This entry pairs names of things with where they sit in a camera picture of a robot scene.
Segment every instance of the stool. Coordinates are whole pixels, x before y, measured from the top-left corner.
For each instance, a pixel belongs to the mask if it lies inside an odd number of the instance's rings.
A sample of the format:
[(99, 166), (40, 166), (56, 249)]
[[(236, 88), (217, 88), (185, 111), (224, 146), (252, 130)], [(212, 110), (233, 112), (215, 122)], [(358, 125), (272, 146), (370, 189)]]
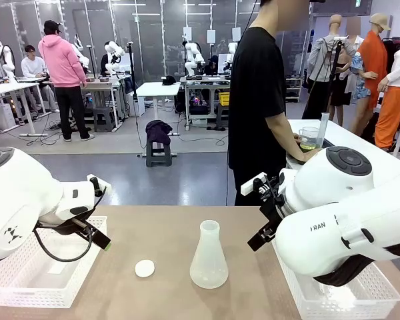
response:
[[(164, 153), (165, 155), (154, 155), (154, 153)], [(151, 168), (154, 165), (172, 165), (171, 146), (163, 145), (163, 148), (153, 148), (153, 142), (147, 141), (147, 167)]]
[(229, 106), (218, 103), (218, 114), (216, 116), (216, 126), (218, 128), (228, 127), (228, 121), (222, 121), (222, 112), (224, 111), (229, 111)]
[[(93, 127), (95, 132), (112, 132), (114, 129), (114, 121), (111, 118), (111, 110), (109, 108), (94, 108), (93, 110)], [(98, 123), (98, 115), (102, 115), (105, 123)]]

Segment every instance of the erlenmeyer flask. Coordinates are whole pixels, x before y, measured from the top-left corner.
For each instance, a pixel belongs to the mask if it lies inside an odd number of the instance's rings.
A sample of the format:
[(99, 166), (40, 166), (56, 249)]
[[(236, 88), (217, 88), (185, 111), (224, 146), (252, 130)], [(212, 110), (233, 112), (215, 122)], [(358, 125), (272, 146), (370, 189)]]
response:
[(228, 266), (219, 240), (219, 223), (206, 220), (200, 224), (200, 241), (189, 274), (204, 289), (215, 289), (228, 279)]

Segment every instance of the orange cloth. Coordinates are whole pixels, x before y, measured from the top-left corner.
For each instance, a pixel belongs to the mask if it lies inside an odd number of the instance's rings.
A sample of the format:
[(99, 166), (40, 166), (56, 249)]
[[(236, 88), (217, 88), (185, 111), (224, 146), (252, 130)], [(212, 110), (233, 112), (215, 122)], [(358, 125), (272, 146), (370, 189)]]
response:
[(388, 87), (384, 95), (381, 113), (375, 130), (375, 144), (379, 148), (390, 148), (400, 124), (400, 87)]
[(378, 84), (387, 76), (387, 50), (380, 38), (373, 31), (369, 31), (366, 39), (359, 48), (366, 72), (378, 74), (376, 79), (366, 79), (366, 88), (371, 91), (368, 109), (374, 109), (378, 104)]

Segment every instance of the person in pink hoodie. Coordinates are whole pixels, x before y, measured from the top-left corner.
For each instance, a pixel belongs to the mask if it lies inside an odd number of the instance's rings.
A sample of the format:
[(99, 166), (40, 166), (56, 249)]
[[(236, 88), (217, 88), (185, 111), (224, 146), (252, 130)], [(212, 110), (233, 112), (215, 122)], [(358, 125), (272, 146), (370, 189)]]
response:
[(64, 141), (71, 142), (69, 110), (79, 129), (82, 141), (93, 139), (85, 126), (85, 104), (81, 95), (80, 83), (86, 87), (86, 75), (71, 44), (59, 36), (59, 24), (45, 22), (46, 36), (39, 42), (39, 52), (46, 63), (50, 79), (55, 86), (58, 107), (61, 112), (61, 128)]

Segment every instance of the pink hoodie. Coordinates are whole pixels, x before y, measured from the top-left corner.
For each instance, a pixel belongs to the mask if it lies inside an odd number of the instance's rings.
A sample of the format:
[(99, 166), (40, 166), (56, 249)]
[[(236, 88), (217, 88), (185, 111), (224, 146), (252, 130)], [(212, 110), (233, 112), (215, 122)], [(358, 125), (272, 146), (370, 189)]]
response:
[(86, 83), (86, 75), (70, 42), (58, 35), (47, 35), (39, 42), (51, 80), (56, 87), (76, 87)]

